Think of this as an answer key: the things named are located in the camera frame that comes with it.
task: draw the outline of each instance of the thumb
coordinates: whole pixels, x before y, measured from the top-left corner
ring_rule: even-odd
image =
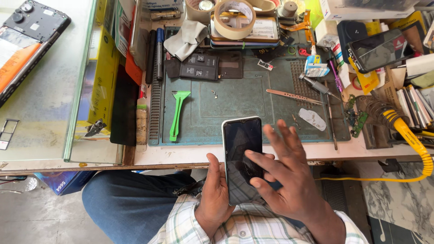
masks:
[[[250,184],[256,188],[271,208],[281,204],[282,197],[265,180],[254,177],[250,179]]]
[[[220,164],[217,157],[212,153],[208,153],[207,158],[210,165],[208,166],[207,179],[205,180],[205,183],[212,189],[217,189],[220,185]]]

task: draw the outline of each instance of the plaid shirt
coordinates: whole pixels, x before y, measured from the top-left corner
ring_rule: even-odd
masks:
[[[265,206],[246,203],[235,207],[231,217],[223,223],[210,240],[198,224],[194,211],[199,200],[189,195],[178,198],[167,222],[160,228],[149,244],[314,244],[306,227],[294,227],[284,217],[276,215]],[[336,214],[345,223],[345,244],[368,244],[353,221],[343,212]]]

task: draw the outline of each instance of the black phone screen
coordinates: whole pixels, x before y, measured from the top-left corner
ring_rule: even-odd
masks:
[[[227,122],[223,126],[226,182],[229,188],[229,204],[251,202],[261,196],[250,184],[253,177],[263,178],[263,169],[244,155],[252,150],[262,153],[262,125],[260,118]]]
[[[366,70],[375,70],[414,54],[401,30],[392,29],[351,43]]]

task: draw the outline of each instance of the yellow coiled cable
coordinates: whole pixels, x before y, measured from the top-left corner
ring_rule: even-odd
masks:
[[[393,118],[397,117],[398,114],[395,110],[390,109],[383,112],[383,116],[387,118],[388,121],[392,121]],[[416,138],[416,136],[411,132],[410,128],[404,122],[403,119],[398,118],[393,126],[402,137],[404,137],[405,141],[421,156],[422,161],[424,163],[424,169],[422,170],[422,175],[413,178],[413,179],[386,179],[386,178],[352,178],[352,177],[344,177],[344,178],[328,178],[323,177],[315,180],[332,180],[332,181],[343,181],[343,180],[354,180],[354,181],[393,181],[393,182],[416,182],[425,179],[428,176],[431,176],[433,172],[434,164],[431,155],[428,154],[427,149],[424,145]]]

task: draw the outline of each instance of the blue marker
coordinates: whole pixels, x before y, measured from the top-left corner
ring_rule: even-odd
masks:
[[[163,80],[163,38],[163,29],[157,28],[157,81]]]

